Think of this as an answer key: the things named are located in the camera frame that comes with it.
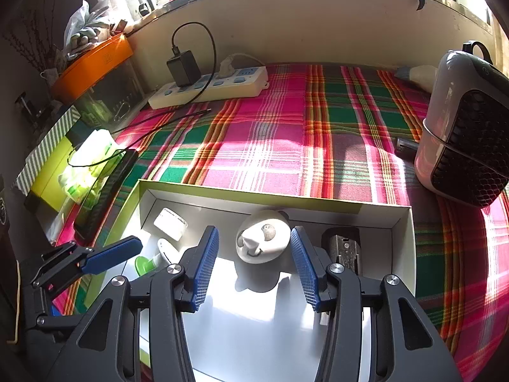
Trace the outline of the green white suction holder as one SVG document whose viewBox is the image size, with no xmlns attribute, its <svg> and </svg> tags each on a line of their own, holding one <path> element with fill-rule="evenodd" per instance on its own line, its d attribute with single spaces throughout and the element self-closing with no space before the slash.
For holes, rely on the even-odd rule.
<svg viewBox="0 0 509 382">
<path fill-rule="evenodd" d="M 160 238 L 157 242 L 157 251 L 152 258 L 148 259 L 145 256 L 136 257 L 136 272 L 139 276 L 143 276 L 162 265 L 177 264 L 180 257 L 180 251 L 171 242 Z"/>
</svg>

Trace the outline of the black hair trimmer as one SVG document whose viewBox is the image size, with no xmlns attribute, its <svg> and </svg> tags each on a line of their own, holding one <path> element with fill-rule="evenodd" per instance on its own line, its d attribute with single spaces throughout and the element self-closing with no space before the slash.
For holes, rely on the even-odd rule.
<svg viewBox="0 0 509 382">
<path fill-rule="evenodd" d="M 322 234 L 322 248 L 331 261 L 361 276 L 361 237 L 357 227 L 334 227 Z"/>
</svg>

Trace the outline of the white cylindrical plug gadget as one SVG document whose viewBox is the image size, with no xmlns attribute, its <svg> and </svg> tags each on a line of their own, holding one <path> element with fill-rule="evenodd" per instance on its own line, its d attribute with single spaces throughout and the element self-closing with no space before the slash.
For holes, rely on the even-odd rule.
<svg viewBox="0 0 509 382">
<path fill-rule="evenodd" d="M 171 209 L 163 208 L 154 219 L 154 226 L 172 240 L 178 242 L 186 232 L 188 223 Z"/>
</svg>

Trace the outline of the white smiley face gadget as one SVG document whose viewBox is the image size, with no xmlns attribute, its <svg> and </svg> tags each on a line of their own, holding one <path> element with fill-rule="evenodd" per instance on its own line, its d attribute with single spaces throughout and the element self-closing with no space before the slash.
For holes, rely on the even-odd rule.
<svg viewBox="0 0 509 382">
<path fill-rule="evenodd" d="M 248 264 L 264 264 L 280 257 L 291 237 L 291 228 L 281 211 L 260 210 L 248 216 L 237 231 L 235 250 Z"/>
</svg>

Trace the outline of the white green cardboard box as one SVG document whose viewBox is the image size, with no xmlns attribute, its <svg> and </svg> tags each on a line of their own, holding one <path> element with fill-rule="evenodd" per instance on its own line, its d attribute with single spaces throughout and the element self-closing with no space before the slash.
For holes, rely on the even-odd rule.
<svg viewBox="0 0 509 382">
<path fill-rule="evenodd" d="M 389 273 L 416 287 L 416 244 L 408 206 L 222 190 L 196 185 L 140 181 L 115 206 L 97 239 L 106 246 L 126 236 L 142 241 L 152 257 L 167 237 L 155 219 L 164 209 L 187 224 L 174 242 L 196 245 L 209 225 L 218 229 L 219 250 L 206 298 L 183 317 L 194 376 L 198 381 L 312 381 L 324 347 L 327 319 L 315 313 L 289 251 L 265 264 L 244 262 L 235 238 L 249 216 L 280 211 L 292 226 L 304 227 L 319 245 L 330 228 L 360 230 L 361 271 L 372 279 Z"/>
</svg>

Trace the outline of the yellow green striped box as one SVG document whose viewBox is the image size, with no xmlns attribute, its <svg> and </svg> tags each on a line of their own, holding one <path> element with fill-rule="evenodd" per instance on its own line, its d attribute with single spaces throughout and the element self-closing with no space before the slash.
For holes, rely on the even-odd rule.
<svg viewBox="0 0 509 382">
<path fill-rule="evenodd" d="M 33 193 L 56 211 L 61 209 L 66 195 L 58 176 L 66 168 L 64 160 L 72 149 L 66 134 L 80 118 L 78 110 L 71 106 L 28 154 L 14 183 L 24 197 Z"/>
</svg>

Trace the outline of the green white tissue pack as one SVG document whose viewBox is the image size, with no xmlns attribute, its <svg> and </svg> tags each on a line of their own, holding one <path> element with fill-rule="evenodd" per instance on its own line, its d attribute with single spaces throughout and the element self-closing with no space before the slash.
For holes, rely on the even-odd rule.
<svg viewBox="0 0 509 382">
<path fill-rule="evenodd" d="M 93 130 L 70 154 L 66 168 L 58 176 L 62 191 L 74 203 L 81 203 L 106 165 L 99 162 L 113 156 L 117 149 L 118 145 L 107 129 Z"/>
</svg>

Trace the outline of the plaid pink green blanket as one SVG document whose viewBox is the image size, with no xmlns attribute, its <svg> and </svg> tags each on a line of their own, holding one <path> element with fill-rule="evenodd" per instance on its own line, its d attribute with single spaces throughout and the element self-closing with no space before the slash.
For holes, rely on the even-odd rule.
<svg viewBox="0 0 509 382">
<path fill-rule="evenodd" d="M 138 180 L 412 208 L 417 298 L 465 381 L 507 380 L 508 196 L 475 209 L 421 185 L 394 141 L 417 141 L 427 93 L 368 67 L 279 65 L 258 97 L 144 108 L 117 137 Z M 204 117 L 198 116 L 199 110 Z"/>
</svg>

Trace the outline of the small black object by heater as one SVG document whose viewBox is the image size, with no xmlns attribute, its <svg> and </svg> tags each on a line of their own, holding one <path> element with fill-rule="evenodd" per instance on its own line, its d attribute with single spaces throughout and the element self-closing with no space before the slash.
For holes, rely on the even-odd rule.
<svg viewBox="0 0 509 382">
<path fill-rule="evenodd" d="M 414 162 L 418 153 L 418 143 L 403 138 L 396 139 L 394 148 L 396 156 L 408 162 Z"/>
</svg>

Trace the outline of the white power strip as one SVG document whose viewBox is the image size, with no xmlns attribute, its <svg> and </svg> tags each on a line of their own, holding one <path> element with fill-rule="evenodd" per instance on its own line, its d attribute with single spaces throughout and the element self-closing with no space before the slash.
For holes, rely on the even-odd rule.
<svg viewBox="0 0 509 382">
<path fill-rule="evenodd" d="M 218 74 L 204 89 L 210 75 L 206 74 L 194 85 L 179 87 L 174 82 L 163 85 L 159 91 L 148 99 L 153 110 L 182 106 L 190 100 L 193 102 L 211 102 L 243 97 L 257 97 L 268 88 L 268 71 L 266 67 L 246 67 L 235 69 L 232 76 L 219 78 Z"/>
</svg>

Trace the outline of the black charger adapter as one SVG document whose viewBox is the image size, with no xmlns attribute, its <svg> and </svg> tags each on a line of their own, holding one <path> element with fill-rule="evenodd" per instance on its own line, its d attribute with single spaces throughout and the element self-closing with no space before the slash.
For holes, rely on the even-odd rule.
<svg viewBox="0 0 509 382">
<path fill-rule="evenodd" d="M 201 78 L 201 72 L 191 50 L 181 52 L 177 46 L 172 47 L 173 56 L 166 61 L 167 68 L 178 87 L 194 85 Z"/>
</svg>

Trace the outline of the orange box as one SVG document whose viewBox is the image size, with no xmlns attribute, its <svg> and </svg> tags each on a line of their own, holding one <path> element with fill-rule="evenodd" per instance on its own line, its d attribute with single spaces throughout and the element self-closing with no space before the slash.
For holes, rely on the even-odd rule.
<svg viewBox="0 0 509 382">
<path fill-rule="evenodd" d="M 124 34 L 115 35 L 80 56 L 50 88 L 52 97 L 70 104 L 133 55 Z"/>
</svg>

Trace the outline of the white plastic bag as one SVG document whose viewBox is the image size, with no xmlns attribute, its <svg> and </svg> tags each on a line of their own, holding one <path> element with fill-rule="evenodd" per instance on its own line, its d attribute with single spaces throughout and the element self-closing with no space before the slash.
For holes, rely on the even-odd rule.
<svg viewBox="0 0 509 382">
<path fill-rule="evenodd" d="M 94 7 L 83 0 L 66 25 L 65 60 L 75 61 L 110 37 L 122 33 L 131 20 L 126 0 L 100 0 Z"/>
</svg>

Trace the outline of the white grey bottle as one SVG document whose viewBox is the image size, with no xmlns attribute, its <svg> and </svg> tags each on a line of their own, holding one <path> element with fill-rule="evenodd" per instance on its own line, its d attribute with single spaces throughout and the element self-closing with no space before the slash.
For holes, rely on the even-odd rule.
<svg viewBox="0 0 509 382">
<path fill-rule="evenodd" d="M 400 67 L 395 77 L 417 85 L 420 89 L 432 93 L 436 81 L 437 68 L 431 65 L 418 67 Z"/>
</svg>

